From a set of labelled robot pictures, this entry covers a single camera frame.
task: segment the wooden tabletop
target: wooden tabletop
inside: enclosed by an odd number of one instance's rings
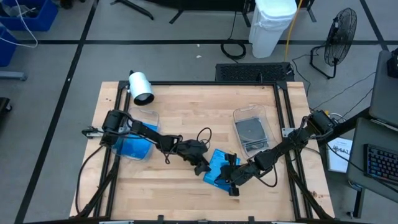
[[[92,125],[101,127],[108,110],[113,109],[117,82],[103,82]],[[303,116],[309,114],[303,84],[288,83],[289,96],[296,127]],[[211,147],[204,155],[210,161],[214,149],[237,153],[244,158],[233,128],[233,111],[249,105],[264,105],[267,120],[277,142],[281,142],[275,98],[271,86],[153,86],[155,100],[145,106],[160,116],[162,134],[181,134],[184,139],[195,139],[204,127],[213,131]],[[284,108],[283,93],[280,91]],[[89,139],[85,159],[99,146],[100,139]],[[308,147],[318,150],[315,141]],[[86,165],[80,182],[80,209],[90,200],[97,189],[105,150],[95,155]],[[122,158],[112,219],[156,220],[164,215],[165,220],[233,220],[247,221],[255,216],[256,221],[294,220],[288,176],[284,157],[276,164],[278,184],[269,188],[256,179],[240,186],[240,196],[230,197],[224,190],[196,176],[193,166],[178,156],[170,156],[165,164],[164,155],[154,150],[147,162]],[[334,217],[329,190],[319,154],[302,151],[303,167],[309,191],[318,203]],[[275,181],[271,172],[262,178],[268,183]],[[305,217],[302,195],[297,188],[300,211]],[[101,214],[108,193],[104,194]],[[75,215],[72,206],[71,215]]]

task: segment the white container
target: white container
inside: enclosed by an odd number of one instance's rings
[[[253,56],[269,57],[296,13],[295,0],[256,0],[249,42]]]

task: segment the transparent bin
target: transparent bin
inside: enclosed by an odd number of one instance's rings
[[[233,116],[235,132],[247,159],[276,146],[264,106],[253,105],[236,109]]]
[[[131,108],[129,114],[133,119],[141,121],[144,125],[154,131],[160,129],[159,114],[155,111],[145,110],[142,108]],[[128,129],[127,124],[124,125],[123,131]],[[129,138],[119,138],[116,144],[112,147],[113,153],[134,160],[148,160],[152,154],[153,147],[151,142],[140,139],[138,136],[130,134]]]

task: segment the concrete floor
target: concrete floor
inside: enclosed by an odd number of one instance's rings
[[[143,1],[135,1],[150,11],[154,21],[109,1],[99,1],[89,29],[87,40],[204,40],[226,39],[231,32],[232,12],[184,12],[170,25],[168,21],[176,10]],[[366,1],[384,40],[398,40],[395,26],[395,0]],[[93,0],[75,2],[72,10],[60,9],[49,32],[34,34],[40,40],[79,40]],[[331,20],[342,9],[351,7],[358,15],[355,40],[377,40],[360,0],[316,0],[313,23],[306,11],[298,15],[292,40],[325,40]],[[19,39],[30,39],[26,32],[13,32]],[[249,28],[242,16],[237,16],[233,38],[247,39]],[[25,82],[0,80],[0,96],[12,100],[14,110],[0,130],[0,217],[1,223],[15,220],[27,184],[55,107],[65,83],[70,88],[53,135],[49,153],[30,203],[25,222],[67,218],[75,193],[76,177],[85,150],[86,139],[80,131],[91,123],[100,84],[103,81],[125,80],[131,69],[144,72],[150,80],[214,80],[216,63],[233,63],[226,58],[218,44],[90,44],[84,45],[73,78],[66,77],[78,48],[73,44],[40,44],[36,49],[18,47],[10,66],[1,70],[17,70],[29,76]],[[291,45],[289,60],[309,53],[313,45]],[[389,50],[398,46],[389,45]],[[281,62],[284,45],[278,45],[269,58],[256,59],[248,54],[239,62]],[[327,100],[376,69],[381,46],[353,45],[344,62],[338,67],[337,77],[326,80],[308,65],[308,57],[298,59],[299,72],[311,81],[308,94],[310,106]],[[315,59],[320,68],[332,72],[322,57]],[[302,81],[296,73],[295,79]],[[373,86],[374,77],[368,78],[343,95],[320,108],[344,114]],[[359,104],[347,118],[369,105],[370,97]],[[353,209],[356,192],[349,188],[345,176],[326,172],[337,218]],[[398,204],[373,194],[366,195],[363,217],[358,222],[393,223],[398,219]]]

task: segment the white cord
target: white cord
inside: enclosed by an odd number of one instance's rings
[[[346,119],[338,113],[331,113],[330,115],[335,115],[335,116],[339,117],[340,119],[342,119],[344,122],[346,121]]]
[[[26,45],[26,44],[18,44],[18,43],[14,43],[14,42],[11,42],[11,41],[9,41],[9,40],[3,39],[3,38],[1,38],[1,37],[0,37],[0,40],[5,41],[5,42],[7,42],[7,43],[9,43],[9,44],[17,45],[17,46],[28,47],[28,48],[36,48],[36,47],[38,46],[39,42],[37,41],[36,37],[33,35],[32,31],[30,31],[30,29],[27,27],[27,25],[26,25],[26,23],[25,23],[25,21],[24,21],[24,17],[22,16],[23,13],[22,13],[22,11],[21,11],[21,7],[20,7],[20,5],[19,5],[19,3],[18,3],[18,0],[15,0],[15,2],[17,3],[17,6],[18,6],[19,16],[21,17],[21,22],[23,23],[25,29],[30,33],[30,35],[31,35],[31,36],[33,37],[33,39],[35,40],[35,45],[31,46],[31,45]]]

